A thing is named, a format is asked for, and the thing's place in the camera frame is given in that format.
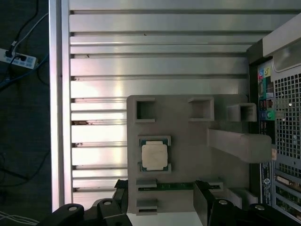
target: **electrical outlet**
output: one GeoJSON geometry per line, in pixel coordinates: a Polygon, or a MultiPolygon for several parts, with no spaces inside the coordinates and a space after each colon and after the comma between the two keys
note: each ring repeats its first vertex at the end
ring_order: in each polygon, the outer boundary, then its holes
{"type": "MultiPolygon", "coordinates": [[[[7,51],[6,49],[0,48],[0,61],[9,64],[11,62],[11,60],[13,59],[13,57],[7,57],[5,55],[6,51],[7,51]]],[[[20,67],[26,67],[26,68],[29,68],[29,69],[33,69],[35,67],[35,65],[38,63],[38,60],[37,60],[36,57],[25,55],[25,54],[20,54],[20,53],[16,53],[16,54],[17,55],[25,56],[26,60],[22,61],[19,58],[14,59],[14,61],[12,63],[13,65],[17,65],[17,66],[20,66],[20,67]]]]}

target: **metal grille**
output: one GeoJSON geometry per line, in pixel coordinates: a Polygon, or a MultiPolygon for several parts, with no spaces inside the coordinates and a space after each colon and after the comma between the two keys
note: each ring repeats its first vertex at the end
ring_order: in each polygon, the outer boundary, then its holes
{"type": "Polygon", "coordinates": [[[300,159],[301,74],[275,81],[275,94],[277,152],[300,159]]]}
{"type": "Polygon", "coordinates": [[[279,170],[286,174],[301,178],[301,169],[279,163],[279,170]]]}

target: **metal frame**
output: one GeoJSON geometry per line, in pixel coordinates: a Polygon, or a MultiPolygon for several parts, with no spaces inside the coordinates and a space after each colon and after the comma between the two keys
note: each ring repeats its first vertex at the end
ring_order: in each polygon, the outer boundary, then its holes
{"type": "Polygon", "coordinates": [[[61,0],[49,0],[52,211],[64,205],[61,0]]]}
{"type": "Polygon", "coordinates": [[[301,3],[237,1],[49,0],[53,210],[89,207],[127,176],[129,95],[248,94],[244,48],[301,3]]]}

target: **sticker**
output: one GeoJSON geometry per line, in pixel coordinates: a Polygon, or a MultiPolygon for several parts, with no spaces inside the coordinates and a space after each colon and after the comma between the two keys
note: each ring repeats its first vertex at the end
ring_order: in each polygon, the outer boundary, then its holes
{"type": "Polygon", "coordinates": [[[270,206],[272,200],[271,162],[265,162],[260,164],[260,184],[260,201],[261,203],[270,206]]]}
{"type": "Polygon", "coordinates": [[[272,160],[277,160],[277,150],[275,148],[272,148],[272,160]]]}
{"type": "Polygon", "coordinates": [[[267,78],[267,77],[270,77],[270,76],[271,76],[271,69],[270,69],[270,67],[265,67],[263,69],[263,77],[267,78]]]}
{"type": "Polygon", "coordinates": [[[264,76],[264,70],[263,69],[258,70],[258,80],[263,79],[263,76],[264,76]]]}

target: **square slot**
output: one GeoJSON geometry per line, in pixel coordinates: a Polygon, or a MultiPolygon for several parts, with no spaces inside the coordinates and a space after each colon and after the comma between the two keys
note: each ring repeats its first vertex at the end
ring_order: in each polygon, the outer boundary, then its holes
{"type": "MultiPolygon", "coordinates": [[[[264,117],[271,119],[272,114],[267,112],[264,117]]],[[[241,103],[227,107],[228,121],[257,121],[256,105],[241,103]]]]}
{"type": "Polygon", "coordinates": [[[214,98],[192,98],[190,103],[189,121],[214,121],[214,98]]]}
{"type": "Polygon", "coordinates": [[[253,110],[254,110],[253,106],[240,106],[241,121],[252,121],[254,116],[253,110]]]}
{"type": "Polygon", "coordinates": [[[155,122],[155,99],[147,98],[136,101],[136,122],[155,122]]]}

